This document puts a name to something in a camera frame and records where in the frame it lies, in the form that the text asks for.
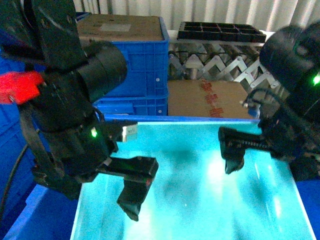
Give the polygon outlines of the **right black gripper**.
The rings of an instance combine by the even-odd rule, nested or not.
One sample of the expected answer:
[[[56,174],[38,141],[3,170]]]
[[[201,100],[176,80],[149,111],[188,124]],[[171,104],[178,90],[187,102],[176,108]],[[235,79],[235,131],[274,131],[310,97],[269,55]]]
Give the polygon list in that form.
[[[285,101],[279,97],[277,100],[278,110],[260,111],[260,135],[219,128],[227,175],[243,168],[246,149],[255,149],[287,162],[297,182],[320,178],[320,125],[303,120]]]

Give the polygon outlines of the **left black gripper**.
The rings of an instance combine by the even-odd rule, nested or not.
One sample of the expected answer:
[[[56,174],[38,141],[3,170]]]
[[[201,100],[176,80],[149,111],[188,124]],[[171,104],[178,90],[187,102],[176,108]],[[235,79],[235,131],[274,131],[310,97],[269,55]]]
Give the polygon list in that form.
[[[77,128],[44,132],[50,148],[44,154],[59,177],[50,176],[37,159],[31,170],[34,181],[77,200],[82,184],[92,182],[98,173],[123,177],[123,189],[116,202],[132,221],[138,222],[159,163],[154,157],[111,157],[118,151],[117,143],[122,142],[123,127],[134,124],[137,122],[95,118]]]

